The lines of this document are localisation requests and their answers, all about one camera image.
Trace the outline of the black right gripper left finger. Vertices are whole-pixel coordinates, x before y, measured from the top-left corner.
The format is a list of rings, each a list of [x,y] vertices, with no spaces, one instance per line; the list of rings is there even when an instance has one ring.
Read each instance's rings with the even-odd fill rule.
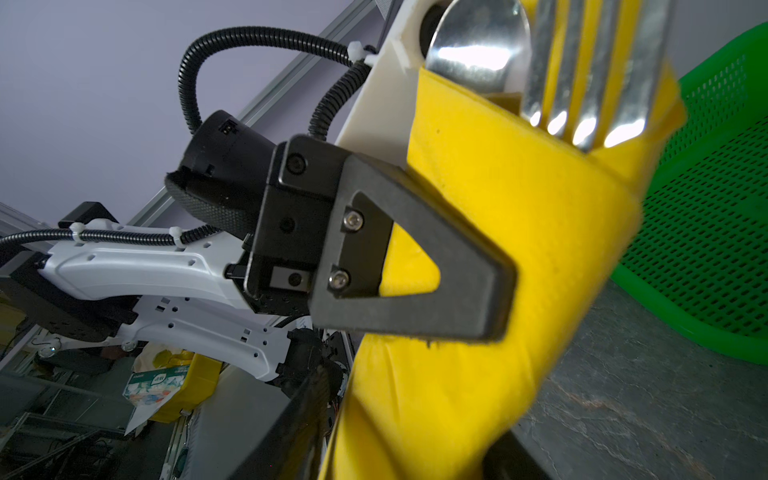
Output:
[[[316,479],[328,429],[330,381],[320,366],[298,392],[259,445],[229,475],[231,479]]]

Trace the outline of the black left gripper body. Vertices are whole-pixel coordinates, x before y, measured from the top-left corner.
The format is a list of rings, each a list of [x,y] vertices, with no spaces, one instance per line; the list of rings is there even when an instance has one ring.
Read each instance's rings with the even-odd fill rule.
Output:
[[[276,147],[243,281],[256,312],[308,312],[347,156],[347,151],[306,135]]]

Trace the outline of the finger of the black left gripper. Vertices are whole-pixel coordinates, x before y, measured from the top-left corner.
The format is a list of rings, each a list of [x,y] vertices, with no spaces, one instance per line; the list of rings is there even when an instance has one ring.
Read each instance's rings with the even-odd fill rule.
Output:
[[[426,293],[383,297],[392,230],[400,227],[439,272]],[[514,261],[445,200],[386,162],[344,161],[309,310],[321,328],[467,343],[500,340]]]

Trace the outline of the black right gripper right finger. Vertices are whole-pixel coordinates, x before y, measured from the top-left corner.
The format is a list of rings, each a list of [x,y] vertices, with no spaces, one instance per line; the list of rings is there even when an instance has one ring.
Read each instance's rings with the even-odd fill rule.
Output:
[[[512,431],[505,432],[488,449],[482,472],[485,480],[551,479]]]

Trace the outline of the yellow paper napkin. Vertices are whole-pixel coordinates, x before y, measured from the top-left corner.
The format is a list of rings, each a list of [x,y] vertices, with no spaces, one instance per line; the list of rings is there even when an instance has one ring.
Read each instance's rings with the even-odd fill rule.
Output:
[[[685,119],[669,1],[395,14],[337,139],[311,296],[364,338],[324,479],[479,479],[638,232]]]

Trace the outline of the silver spoon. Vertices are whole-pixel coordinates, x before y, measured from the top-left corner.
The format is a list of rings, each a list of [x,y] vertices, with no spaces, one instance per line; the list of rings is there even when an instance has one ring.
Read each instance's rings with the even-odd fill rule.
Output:
[[[437,25],[425,68],[481,95],[520,94],[531,54],[531,27],[522,2],[458,0]]]

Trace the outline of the silver fork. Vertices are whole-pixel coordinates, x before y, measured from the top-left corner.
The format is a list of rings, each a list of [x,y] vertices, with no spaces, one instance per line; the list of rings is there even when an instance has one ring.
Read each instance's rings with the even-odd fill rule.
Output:
[[[673,1],[642,1],[634,19],[634,37],[624,62],[614,59],[619,37],[622,3],[602,1],[585,91],[578,112],[571,114],[584,33],[586,3],[570,1],[550,108],[545,93],[556,39],[558,3],[536,4],[531,34],[531,60],[521,95],[519,116],[555,138],[570,132],[571,144],[591,151],[598,140],[604,148],[616,147],[640,136],[648,127],[656,90],[662,76]]]

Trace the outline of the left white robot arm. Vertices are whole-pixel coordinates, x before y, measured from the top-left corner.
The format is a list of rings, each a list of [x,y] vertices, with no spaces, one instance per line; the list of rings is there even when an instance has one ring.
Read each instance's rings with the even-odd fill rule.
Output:
[[[306,134],[273,144],[224,111],[201,118],[203,63],[249,46],[345,67]],[[124,225],[86,202],[55,229],[4,236],[1,289],[47,330],[39,355],[161,342],[292,393],[316,373],[333,388],[345,380],[348,365],[325,333],[501,339],[513,261],[413,176],[327,142],[374,53],[262,26],[195,40],[178,74],[192,138],[165,183],[200,226]]]

